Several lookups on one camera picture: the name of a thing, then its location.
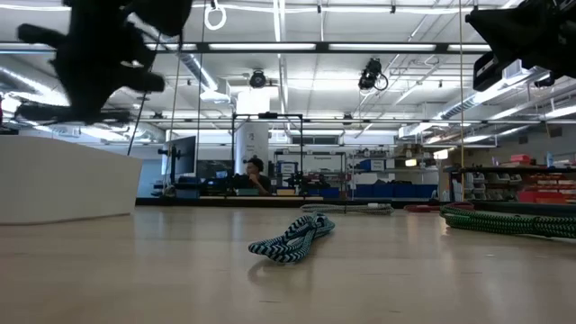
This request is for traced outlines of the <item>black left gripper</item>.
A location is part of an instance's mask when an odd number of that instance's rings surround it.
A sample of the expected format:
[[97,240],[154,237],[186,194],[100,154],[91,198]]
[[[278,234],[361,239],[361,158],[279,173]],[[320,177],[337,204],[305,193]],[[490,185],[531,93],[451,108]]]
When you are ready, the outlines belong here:
[[59,31],[28,23],[19,25],[16,34],[22,42],[57,48],[51,64],[71,107],[25,102],[16,108],[15,118],[41,125],[130,122],[129,110],[101,110],[116,90],[128,87],[151,93],[165,89],[164,78],[150,71],[156,53],[144,44],[142,31],[128,21],[135,3],[72,0],[63,4],[71,12],[62,43]]

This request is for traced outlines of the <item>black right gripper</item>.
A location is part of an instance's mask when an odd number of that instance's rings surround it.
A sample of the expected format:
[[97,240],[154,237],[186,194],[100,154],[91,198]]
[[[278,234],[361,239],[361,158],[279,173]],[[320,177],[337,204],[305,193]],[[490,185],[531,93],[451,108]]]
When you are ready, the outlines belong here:
[[[523,13],[530,42],[522,49],[519,17]],[[540,67],[552,77],[575,76],[575,0],[526,0],[516,7],[472,10],[465,22],[494,54],[519,54],[522,67]]]

